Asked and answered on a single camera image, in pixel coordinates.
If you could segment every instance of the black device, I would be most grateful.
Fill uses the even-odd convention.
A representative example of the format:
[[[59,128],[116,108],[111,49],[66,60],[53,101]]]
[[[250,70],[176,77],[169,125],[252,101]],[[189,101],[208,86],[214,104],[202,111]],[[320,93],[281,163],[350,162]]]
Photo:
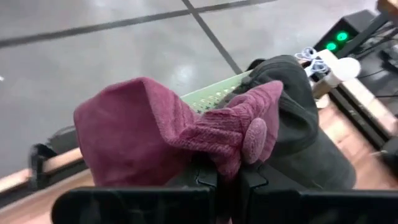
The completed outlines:
[[[57,154],[63,154],[76,149],[79,147],[76,128],[74,126],[67,126],[58,130],[49,138],[46,145],[51,147]]]
[[[398,223],[398,193],[393,191],[274,190],[257,194],[256,202],[246,223]]]
[[[61,195],[52,209],[54,224],[192,223],[215,224],[225,213],[218,197],[218,174],[205,154],[165,187],[83,187]]]
[[[314,49],[329,49],[333,53],[341,50],[350,40],[364,31],[376,16],[362,10],[342,17],[320,40]]]
[[[275,190],[306,190],[296,181],[288,178],[269,164],[256,163],[245,166],[239,171],[240,201],[237,216],[233,217],[240,224],[256,223],[263,218],[259,195]]]
[[[380,150],[380,157],[390,171],[398,176],[398,137],[386,142]]]

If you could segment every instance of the floor tile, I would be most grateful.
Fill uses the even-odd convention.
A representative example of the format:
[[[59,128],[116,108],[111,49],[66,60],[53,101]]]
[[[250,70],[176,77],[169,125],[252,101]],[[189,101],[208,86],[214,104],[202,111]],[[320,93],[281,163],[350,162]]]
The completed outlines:
[[[0,1],[0,39],[187,9],[181,0]]]
[[[255,58],[313,46],[339,18],[374,5],[373,0],[278,0],[200,15],[244,69]]]
[[[1,49],[0,74],[0,176],[109,84],[152,77],[184,95],[234,75],[191,15]]]
[[[231,2],[238,1],[247,1],[247,0],[189,0],[193,7],[204,7],[204,6],[215,6],[218,4],[226,4]]]

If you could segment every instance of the green light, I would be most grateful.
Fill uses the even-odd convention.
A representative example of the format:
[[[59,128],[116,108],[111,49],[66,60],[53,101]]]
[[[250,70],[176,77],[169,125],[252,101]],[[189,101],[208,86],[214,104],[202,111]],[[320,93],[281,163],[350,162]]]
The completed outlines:
[[[341,32],[337,33],[336,39],[337,39],[338,41],[345,41],[345,40],[347,40],[347,39],[348,39],[348,34],[347,34],[347,32],[341,31]]]
[[[329,42],[328,44],[326,44],[326,49],[328,49],[330,51],[334,51],[337,49],[337,45],[333,42]]]

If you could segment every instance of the baseball cap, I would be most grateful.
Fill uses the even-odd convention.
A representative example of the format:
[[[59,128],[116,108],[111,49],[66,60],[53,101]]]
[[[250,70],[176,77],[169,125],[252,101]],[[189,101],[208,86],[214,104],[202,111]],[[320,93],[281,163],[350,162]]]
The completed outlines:
[[[284,90],[279,99],[277,142],[266,162],[310,189],[351,189],[356,182],[355,169],[319,127],[307,75],[293,56],[281,55],[261,63],[257,60],[252,72],[218,107],[273,80],[280,80]]]

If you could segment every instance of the white cord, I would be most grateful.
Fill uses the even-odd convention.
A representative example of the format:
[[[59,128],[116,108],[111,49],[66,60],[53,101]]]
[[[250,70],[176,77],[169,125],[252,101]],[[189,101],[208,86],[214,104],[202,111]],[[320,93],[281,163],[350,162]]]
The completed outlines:
[[[307,76],[310,77],[315,72],[326,73],[329,71],[329,67],[323,62],[322,59],[317,58],[318,52],[312,47],[304,48],[301,53],[294,55],[299,60],[304,60],[306,62],[311,62],[311,64],[304,68]]]

